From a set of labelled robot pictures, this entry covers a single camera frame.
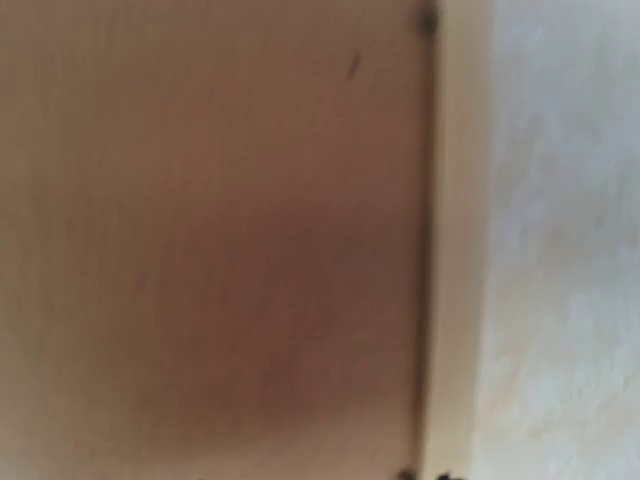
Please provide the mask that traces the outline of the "brown hardboard backing panel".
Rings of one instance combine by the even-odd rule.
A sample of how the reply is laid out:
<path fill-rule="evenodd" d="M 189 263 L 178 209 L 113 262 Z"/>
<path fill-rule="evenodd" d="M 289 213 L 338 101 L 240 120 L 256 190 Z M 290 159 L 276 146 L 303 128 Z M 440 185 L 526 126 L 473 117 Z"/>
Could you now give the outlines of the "brown hardboard backing panel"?
<path fill-rule="evenodd" d="M 420 1 L 1 5 L 1 475 L 413 464 Z"/>

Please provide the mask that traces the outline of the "light wooden picture frame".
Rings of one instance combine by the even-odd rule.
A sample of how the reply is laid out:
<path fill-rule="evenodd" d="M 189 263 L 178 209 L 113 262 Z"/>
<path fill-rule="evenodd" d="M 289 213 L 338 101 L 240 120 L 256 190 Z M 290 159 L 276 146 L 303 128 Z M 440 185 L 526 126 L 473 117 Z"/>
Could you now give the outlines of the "light wooden picture frame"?
<path fill-rule="evenodd" d="M 416 474 L 471 476 L 487 255 L 491 1 L 431 1 L 421 430 Z"/>

